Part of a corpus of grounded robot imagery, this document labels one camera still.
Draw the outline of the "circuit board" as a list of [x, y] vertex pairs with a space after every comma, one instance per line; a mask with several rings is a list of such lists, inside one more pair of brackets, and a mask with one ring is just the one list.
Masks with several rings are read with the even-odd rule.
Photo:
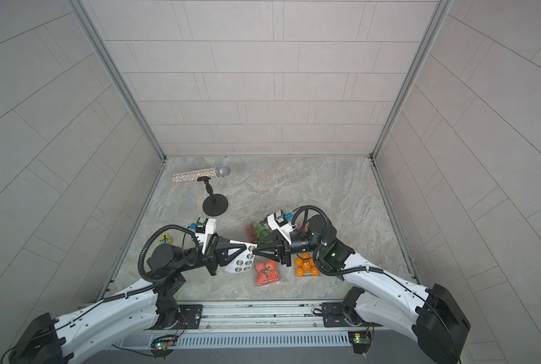
[[373, 342], [373, 334], [370, 331], [365, 332], [348, 332], [349, 343], [356, 355], [367, 354]]
[[150, 352], [155, 359], [166, 359], [175, 350], [176, 335], [164, 335], [155, 338], [150, 344]]

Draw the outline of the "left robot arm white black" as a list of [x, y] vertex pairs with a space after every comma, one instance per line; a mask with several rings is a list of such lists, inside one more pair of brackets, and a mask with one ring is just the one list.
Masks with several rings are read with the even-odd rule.
[[138, 331], [170, 329], [181, 321], [175, 293], [185, 284], [184, 271], [218, 268], [253, 257], [254, 244], [220, 237], [204, 225], [168, 224], [146, 241], [138, 258], [140, 279], [84, 309], [32, 320], [2, 363], [81, 363]]

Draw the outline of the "right circuit board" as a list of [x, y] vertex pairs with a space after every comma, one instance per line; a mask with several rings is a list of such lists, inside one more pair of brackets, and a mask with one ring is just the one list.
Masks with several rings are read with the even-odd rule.
[[373, 334], [370, 331], [365, 332], [348, 332], [349, 343], [356, 355], [367, 354], [373, 342]]

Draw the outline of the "yellow round toy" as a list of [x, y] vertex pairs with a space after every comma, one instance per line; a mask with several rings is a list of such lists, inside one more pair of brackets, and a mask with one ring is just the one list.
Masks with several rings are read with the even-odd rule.
[[173, 238], [169, 234], [164, 234], [160, 237], [159, 244], [167, 244], [172, 245], [173, 244]]

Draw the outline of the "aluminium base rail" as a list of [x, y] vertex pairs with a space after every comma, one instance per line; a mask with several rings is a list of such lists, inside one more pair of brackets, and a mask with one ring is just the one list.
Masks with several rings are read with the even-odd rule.
[[180, 315], [174, 329], [153, 329], [146, 310], [140, 309], [106, 332], [74, 338], [69, 351], [78, 361], [105, 349], [152, 356], [151, 342], [164, 335], [176, 335], [175, 350], [352, 347], [348, 332], [370, 331], [374, 340], [379, 328], [367, 322], [353, 326], [338, 301], [185, 303]]

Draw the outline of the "black microphone stand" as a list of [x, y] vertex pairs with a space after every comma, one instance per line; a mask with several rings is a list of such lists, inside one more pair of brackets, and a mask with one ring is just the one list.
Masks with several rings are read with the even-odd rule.
[[202, 209], [207, 216], [216, 217], [222, 215], [229, 207], [228, 199], [222, 194], [215, 194], [214, 189], [210, 185], [210, 178], [208, 176], [201, 176], [198, 178], [198, 182], [205, 184], [205, 189], [208, 193], [208, 197], [202, 204]]

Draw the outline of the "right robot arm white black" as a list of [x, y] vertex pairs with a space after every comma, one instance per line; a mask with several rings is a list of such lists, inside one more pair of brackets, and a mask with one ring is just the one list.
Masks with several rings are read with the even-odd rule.
[[260, 225], [267, 235], [255, 255], [291, 265], [293, 255], [310, 253], [321, 275], [352, 285], [343, 305], [350, 325], [382, 325], [416, 341], [436, 363], [461, 361], [471, 324], [447, 288], [409, 282], [368, 261], [338, 239], [317, 206], [278, 211]]

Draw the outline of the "clear grape box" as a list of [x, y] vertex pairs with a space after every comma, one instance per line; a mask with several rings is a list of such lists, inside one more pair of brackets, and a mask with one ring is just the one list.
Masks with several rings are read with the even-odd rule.
[[248, 239], [251, 243], [257, 244], [272, 233], [272, 229], [264, 221], [251, 222], [245, 228]]

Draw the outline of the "clear orange fruit box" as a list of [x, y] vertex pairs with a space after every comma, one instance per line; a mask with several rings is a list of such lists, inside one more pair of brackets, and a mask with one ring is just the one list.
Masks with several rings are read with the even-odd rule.
[[302, 253], [296, 256], [294, 261], [295, 276], [297, 278], [310, 278], [320, 276], [320, 271], [316, 267], [310, 253]]

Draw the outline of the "glitter microphone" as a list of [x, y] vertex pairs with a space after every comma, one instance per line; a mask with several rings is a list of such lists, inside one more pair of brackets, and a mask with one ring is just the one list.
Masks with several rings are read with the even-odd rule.
[[231, 169], [227, 165], [220, 165], [215, 168], [205, 168], [197, 171], [190, 171], [184, 173], [178, 173], [172, 175], [172, 182], [182, 183], [182, 182], [191, 182], [197, 181], [201, 177], [228, 177], [231, 174]]

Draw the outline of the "white sticker sheet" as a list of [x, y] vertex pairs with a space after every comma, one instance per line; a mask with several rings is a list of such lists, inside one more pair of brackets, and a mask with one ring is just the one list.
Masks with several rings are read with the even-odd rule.
[[253, 250], [257, 244], [245, 243], [240, 241], [230, 241], [229, 264], [225, 270], [229, 273], [240, 273], [249, 271], [252, 268], [255, 255]]

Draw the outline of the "clear red fruit box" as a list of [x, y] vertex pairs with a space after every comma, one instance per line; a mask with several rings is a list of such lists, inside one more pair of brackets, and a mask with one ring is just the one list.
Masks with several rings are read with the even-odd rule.
[[258, 287], [276, 284], [281, 279], [279, 264], [272, 259], [255, 259], [254, 270]]

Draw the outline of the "left circuit board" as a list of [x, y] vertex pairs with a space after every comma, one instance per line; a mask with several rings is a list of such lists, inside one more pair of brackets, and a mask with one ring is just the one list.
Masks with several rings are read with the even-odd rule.
[[155, 338], [150, 344], [150, 352], [155, 359], [166, 359], [175, 350], [176, 335], [164, 335]]

